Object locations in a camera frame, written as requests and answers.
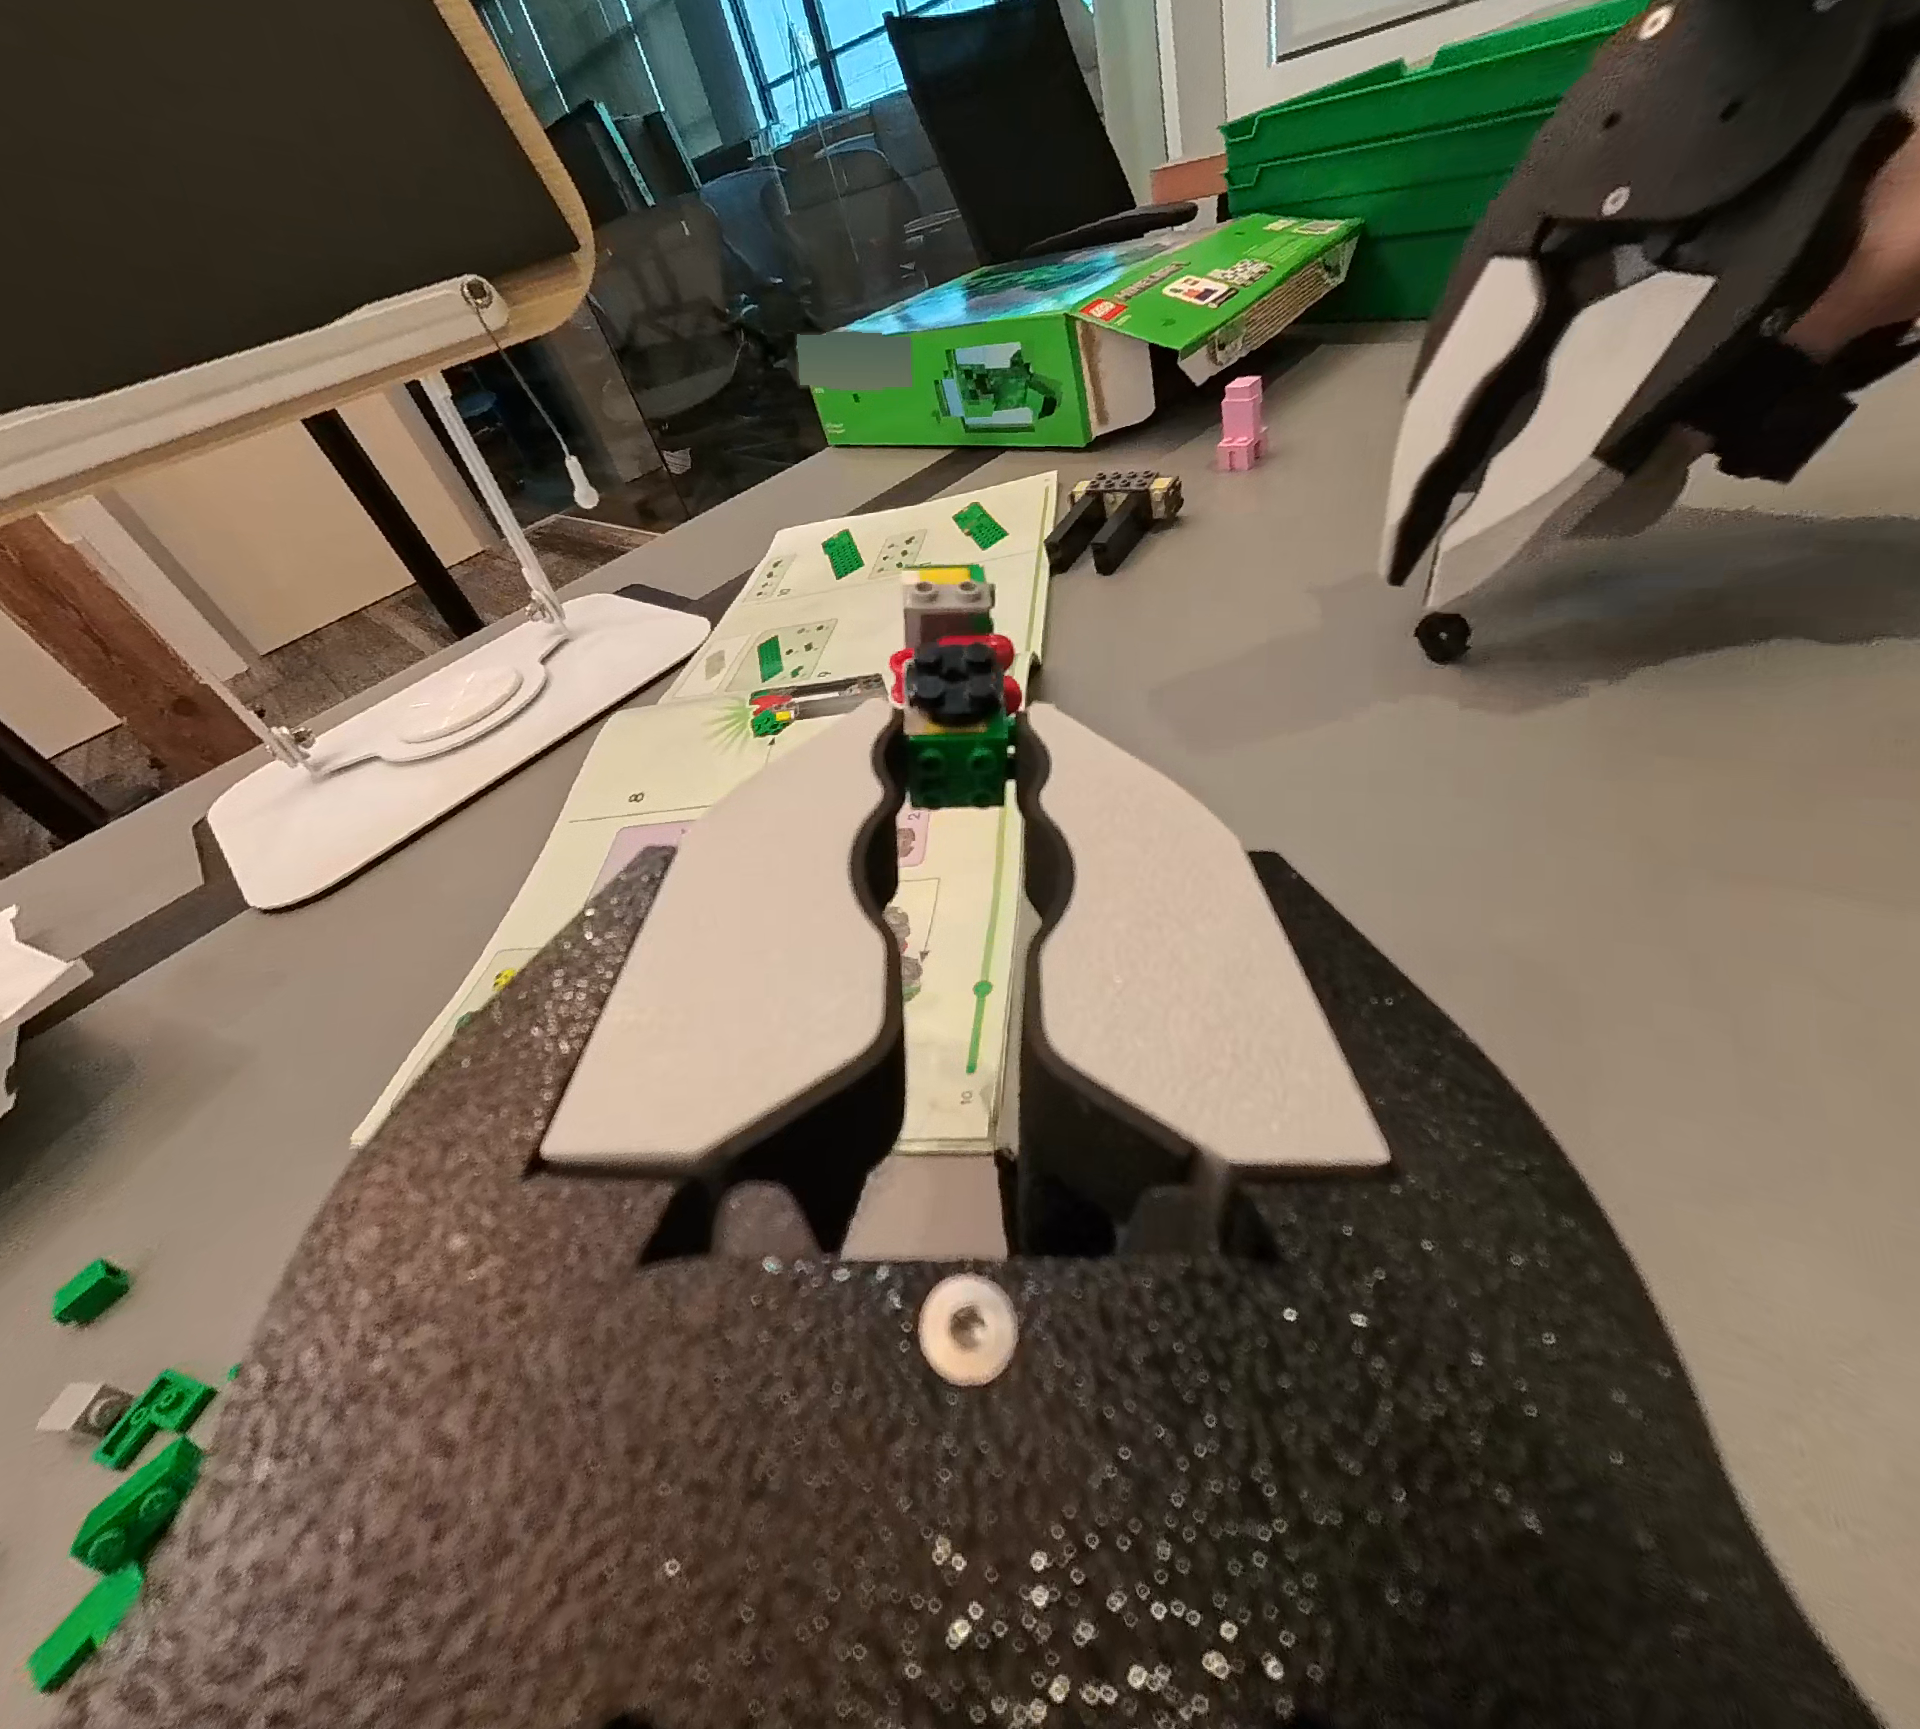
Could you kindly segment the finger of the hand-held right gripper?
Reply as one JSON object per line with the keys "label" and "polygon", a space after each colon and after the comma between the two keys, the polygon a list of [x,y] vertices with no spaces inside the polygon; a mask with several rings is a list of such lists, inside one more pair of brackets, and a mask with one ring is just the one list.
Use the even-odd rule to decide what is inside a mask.
{"label": "finger of the hand-held right gripper", "polygon": [[[1549,349],[1528,418],[1490,454],[1476,492],[1462,507],[1453,505],[1448,525],[1461,525],[1489,473],[1508,460],[1514,441],[1521,469],[1538,469],[1554,497],[1552,521],[1514,561],[1547,536],[1566,535],[1574,521],[1621,490],[1623,474],[1603,460],[1603,444],[1714,288],[1714,276],[1652,271],[1579,310]],[[1435,584],[1435,562],[1437,549],[1422,597],[1428,613],[1456,610],[1512,565],[1482,584]]]}
{"label": "finger of the hand-held right gripper", "polygon": [[1451,324],[1433,335],[1404,400],[1388,476],[1380,575],[1391,584],[1404,584],[1431,547],[1435,584],[1482,584],[1554,519],[1552,489],[1538,469],[1522,470],[1522,444],[1514,441],[1462,521],[1448,525],[1484,452],[1484,439],[1472,432],[1476,408],[1502,372],[1528,364],[1525,349],[1547,306],[1538,259],[1493,257]]}

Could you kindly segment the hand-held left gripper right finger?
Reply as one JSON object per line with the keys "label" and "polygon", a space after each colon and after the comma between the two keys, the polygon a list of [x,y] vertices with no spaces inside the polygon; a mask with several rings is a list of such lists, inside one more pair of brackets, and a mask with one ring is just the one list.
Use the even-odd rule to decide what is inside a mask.
{"label": "hand-held left gripper right finger", "polygon": [[1020,1255],[1253,1255],[1257,1191],[1391,1170],[1237,830],[1055,704],[1020,716],[1019,804]]}

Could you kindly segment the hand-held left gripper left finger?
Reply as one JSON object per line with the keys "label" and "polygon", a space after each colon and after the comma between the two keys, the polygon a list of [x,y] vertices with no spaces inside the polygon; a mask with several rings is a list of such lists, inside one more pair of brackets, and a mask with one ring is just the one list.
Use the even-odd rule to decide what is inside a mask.
{"label": "hand-held left gripper left finger", "polygon": [[895,713],[809,722],[686,833],[541,1139],[541,1166],[783,1188],[849,1245],[901,1140]]}

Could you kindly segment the green red toy brick assembly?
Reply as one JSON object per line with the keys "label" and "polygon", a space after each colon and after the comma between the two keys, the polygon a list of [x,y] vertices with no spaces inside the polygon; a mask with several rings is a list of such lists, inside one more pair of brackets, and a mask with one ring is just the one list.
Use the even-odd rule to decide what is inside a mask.
{"label": "green red toy brick assembly", "polygon": [[901,710],[909,802],[1002,804],[1025,690],[1016,645],[997,628],[997,586],[981,565],[913,566],[901,613],[886,686]]}

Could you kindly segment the grey desk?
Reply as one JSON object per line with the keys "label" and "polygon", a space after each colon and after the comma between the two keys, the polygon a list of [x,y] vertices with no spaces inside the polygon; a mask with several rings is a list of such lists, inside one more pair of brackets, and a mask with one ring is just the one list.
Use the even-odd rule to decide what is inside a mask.
{"label": "grey desk", "polygon": [[[1428,664],[1377,575],[1419,338],[1285,362],[1275,454],[1174,408],[1102,464],[1187,513],[1052,594],[1044,694],[1307,881],[1525,1093],[1683,1348],[1755,1525],[1916,1725],[1916,369],[1789,489],[1697,469]],[[588,738],[368,877],[240,915],[28,1041],[5,1118],[5,1725],[89,1587],[74,1380],[217,1380],[469,977]],[[58,1327],[107,1256],[125,1301]]]}

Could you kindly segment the person's right hand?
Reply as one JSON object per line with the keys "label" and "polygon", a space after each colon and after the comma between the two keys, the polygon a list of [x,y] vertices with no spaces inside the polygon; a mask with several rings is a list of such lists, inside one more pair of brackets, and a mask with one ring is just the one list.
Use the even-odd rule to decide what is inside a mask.
{"label": "person's right hand", "polygon": [[1789,328],[1787,342],[1830,362],[1860,337],[1918,314],[1918,132],[1887,158],[1860,202],[1857,243],[1837,276]]}

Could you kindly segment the green plastic tray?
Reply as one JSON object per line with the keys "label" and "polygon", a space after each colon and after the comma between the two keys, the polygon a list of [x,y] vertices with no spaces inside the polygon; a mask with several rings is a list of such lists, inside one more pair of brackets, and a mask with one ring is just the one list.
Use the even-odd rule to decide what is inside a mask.
{"label": "green plastic tray", "polygon": [[1314,324],[1424,323],[1454,264],[1506,176],[1428,180],[1374,190],[1270,190],[1227,196],[1241,216],[1360,223],[1345,280],[1308,310]]}
{"label": "green plastic tray", "polygon": [[1257,161],[1229,180],[1237,214],[1254,211],[1352,216],[1339,202],[1400,196],[1428,185],[1504,180],[1525,158],[1554,108],[1536,106],[1470,115],[1438,127],[1351,141],[1328,149]]}
{"label": "green plastic tray", "polygon": [[1227,167],[1319,156],[1486,115],[1552,109],[1601,47],[1651,0],[1598,0],[1438,47],[1412,66],[1391,59],[1231,120]]}

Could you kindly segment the toy brick instruction booklet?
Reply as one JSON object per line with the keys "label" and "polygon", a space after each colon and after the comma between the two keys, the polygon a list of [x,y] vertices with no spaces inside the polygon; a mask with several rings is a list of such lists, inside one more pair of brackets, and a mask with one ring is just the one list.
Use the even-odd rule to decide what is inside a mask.
{"label": "toy brick instruction booklet", "polygon": [[[1044,541],[1058,476],[1029,474],[874,517],[780,530],[653,707],[612,714],[489,947],[351,1134],[366,1145],[454,1034],[477,1021],[643,851],[685,833],[780,743],[804,743],[886,679],[902,649],[902,578],[975,565],[993,626],[1027,682],[1044,646]],[[901,1151],[986,1153],[1011,1047],[1023,823],[999,807],[904,807],[884,908],[902,954],[906,1112]]]}

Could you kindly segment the white stand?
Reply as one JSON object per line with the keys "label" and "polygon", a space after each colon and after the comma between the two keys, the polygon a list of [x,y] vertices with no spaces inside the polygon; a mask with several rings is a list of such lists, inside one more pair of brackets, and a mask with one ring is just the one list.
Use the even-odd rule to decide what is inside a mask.
{"label": "white stand", "polygon": [[[361,372],[437,369],[505,351],[510,303],[487,276],[452,276],[346,317],[105,394],[5,412],[5,505],[64,502],[163,451],[209,447],[311,412]],[[217,675],[186,664],[270,758],[224,789],[209,828],[242,900],[282,911],[343,886],[593,719],[689,661],[710,619],[619,593],[564,599],[441,382],[428,393],[529,589],[531,606],[478,646],[309,738],[266,722]]]}

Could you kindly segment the black toy pillar assembly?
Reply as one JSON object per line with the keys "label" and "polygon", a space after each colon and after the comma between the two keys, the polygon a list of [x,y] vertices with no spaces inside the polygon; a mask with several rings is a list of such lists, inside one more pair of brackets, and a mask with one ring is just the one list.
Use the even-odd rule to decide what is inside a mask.
{"label": "black toy pillar assembly", "polygon": [[1114,575],[1152,530],[1173,525],[1184,505],[1179,474],[1098,470],[1073,486],[1066,517],[1046,536],[1048,572],[1063,575],[1090,559],[1098,575]]}

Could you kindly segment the green cardboard toy box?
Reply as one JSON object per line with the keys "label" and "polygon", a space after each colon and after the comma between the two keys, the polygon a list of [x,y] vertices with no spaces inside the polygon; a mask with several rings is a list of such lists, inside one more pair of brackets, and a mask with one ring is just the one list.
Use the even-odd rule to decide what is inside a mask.
{"label": "green cardboard toy box", "polygon": [[991,264],[797,342],[833,447],[1088,449],[1342,284],[1359,220],[1248,214]]}

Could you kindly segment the black office chair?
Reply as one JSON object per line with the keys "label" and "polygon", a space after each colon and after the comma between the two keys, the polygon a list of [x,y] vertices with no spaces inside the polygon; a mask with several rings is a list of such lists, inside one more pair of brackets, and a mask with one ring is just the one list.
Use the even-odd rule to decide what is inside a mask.
{"label": "black office chair", "polygon": [[1193,224],[1139,203],[1063,0],[890,14],[884,33],[975,253],[1013,264]]}

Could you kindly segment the black table leg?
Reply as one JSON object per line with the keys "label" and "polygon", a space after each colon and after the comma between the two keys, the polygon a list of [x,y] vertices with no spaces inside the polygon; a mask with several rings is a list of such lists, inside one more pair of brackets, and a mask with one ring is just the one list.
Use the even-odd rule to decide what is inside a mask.
{"label": "black table leg", "polygon": [[485,619],[377,467],[368,449],[352,432],[348,420],[337,411],[322,411],[304,418],[301,427],[326,464],[341,476],[348,495],[368,517],[427,605],[441,617],[448,636],[461,641],[478,634],[485,628]]}

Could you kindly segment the grey office chair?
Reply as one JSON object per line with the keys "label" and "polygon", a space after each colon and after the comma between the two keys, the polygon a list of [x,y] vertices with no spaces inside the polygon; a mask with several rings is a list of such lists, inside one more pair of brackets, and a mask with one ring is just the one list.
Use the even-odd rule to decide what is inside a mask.
{"label": "grey office chair", "polygon": [[710,402],[741,369],[723,228],[696,196],[596,227],[588,303],[647,423]]}
{"label": "grey office chair", "polygon": [[874,133],[807,132],[778,149],[783,228],[825,304],[883,306],[924,283],[921,199]]}

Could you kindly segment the white paper object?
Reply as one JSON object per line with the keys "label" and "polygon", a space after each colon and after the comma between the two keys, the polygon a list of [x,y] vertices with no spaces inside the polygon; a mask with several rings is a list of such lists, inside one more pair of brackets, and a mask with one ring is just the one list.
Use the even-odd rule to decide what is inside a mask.
{"label": "white paper object", "polygon": [[91,981],[85,957],[61,958],[36,948],[18,929],[18,906],[2,908],[2,1115],[16,1107],[13,1068],[28,1021]]}

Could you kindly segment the green toy plate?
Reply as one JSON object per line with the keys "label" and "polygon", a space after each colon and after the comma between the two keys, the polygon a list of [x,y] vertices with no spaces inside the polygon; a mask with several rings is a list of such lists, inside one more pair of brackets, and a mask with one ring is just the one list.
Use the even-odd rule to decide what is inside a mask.
{"label": "green toy plate", "polygon": [[89,1572],[112,1574],[146,1561],[203,1472],[205,1450],[183,1435],[133,1472],[81,1522],[68,1552]]}

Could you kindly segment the dark board with wooden edge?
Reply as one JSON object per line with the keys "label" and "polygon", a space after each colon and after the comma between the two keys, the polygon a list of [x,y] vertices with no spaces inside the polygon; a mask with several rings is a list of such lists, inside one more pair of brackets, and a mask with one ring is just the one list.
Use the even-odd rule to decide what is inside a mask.
{"label": "dark board with wooden edge", "polygon": [[586,207],[471,0],[2,9],[6,515],[586,296]]}

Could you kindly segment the brown wooden post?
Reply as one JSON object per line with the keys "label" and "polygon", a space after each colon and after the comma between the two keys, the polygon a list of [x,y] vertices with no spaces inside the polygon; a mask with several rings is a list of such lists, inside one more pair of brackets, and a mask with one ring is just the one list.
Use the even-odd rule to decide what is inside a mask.
{"label": "brown wooden post", "polygon": [[259,737],[217,686],[44,517],[2,526],[2,610],[175,777],[256,749]]}

